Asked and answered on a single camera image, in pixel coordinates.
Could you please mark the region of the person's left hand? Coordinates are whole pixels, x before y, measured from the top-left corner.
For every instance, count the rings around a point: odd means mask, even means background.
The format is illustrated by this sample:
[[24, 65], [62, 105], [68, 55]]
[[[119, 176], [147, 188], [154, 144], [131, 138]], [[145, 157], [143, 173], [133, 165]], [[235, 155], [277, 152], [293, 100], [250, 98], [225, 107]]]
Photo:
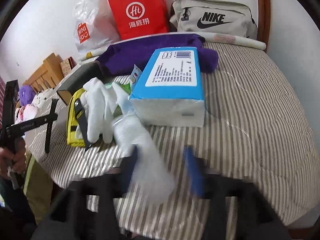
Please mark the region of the person's left hand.
[[9, 149], [1, 148], [0, 150], [0, 157], [1, 157], [1, 177], [5, 179], [9, 179], [8, 177], [8, 168], [7, 168], [7, 160], [12, 161], [13, 164], [13, 171], [22, 174], [25, 171], [26, 164], [25, 164], [25, 141], [23, 138], [18, 139], [16, 145], [16, 153], [13, 154]]

